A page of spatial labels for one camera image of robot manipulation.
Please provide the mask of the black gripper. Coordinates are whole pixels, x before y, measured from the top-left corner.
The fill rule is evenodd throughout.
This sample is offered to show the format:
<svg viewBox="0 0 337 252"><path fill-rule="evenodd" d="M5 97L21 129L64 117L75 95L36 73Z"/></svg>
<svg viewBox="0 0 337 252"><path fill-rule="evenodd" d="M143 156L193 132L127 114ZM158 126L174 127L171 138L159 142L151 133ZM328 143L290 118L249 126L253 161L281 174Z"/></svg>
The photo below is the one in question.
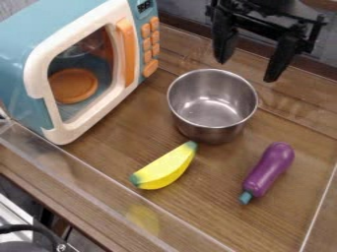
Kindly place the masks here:
<svg viewBox="0 0 337 252"><path fill-rule="evenodd" d="M300 0L210 0L206 15L218 63L223 64L234 53L239 30L277 43L263 77L266 83L279 79L297 54L312 52L326 25L324 15Z"/></svg>

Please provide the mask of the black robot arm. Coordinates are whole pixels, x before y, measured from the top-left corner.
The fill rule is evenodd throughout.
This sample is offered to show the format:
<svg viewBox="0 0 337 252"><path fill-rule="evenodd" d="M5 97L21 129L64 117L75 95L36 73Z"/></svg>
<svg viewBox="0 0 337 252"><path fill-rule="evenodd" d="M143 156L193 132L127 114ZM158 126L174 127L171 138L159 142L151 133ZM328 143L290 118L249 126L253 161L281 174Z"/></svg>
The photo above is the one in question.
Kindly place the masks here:
<svg viewBox="0 0 337 252"><path fill-rule="evenodd" d="M263 81L275 82L294 57L313 51L325 17L300 0L210 0L213 55L223 64L233 55L238 30L243 29L277 42Z"/></svg>

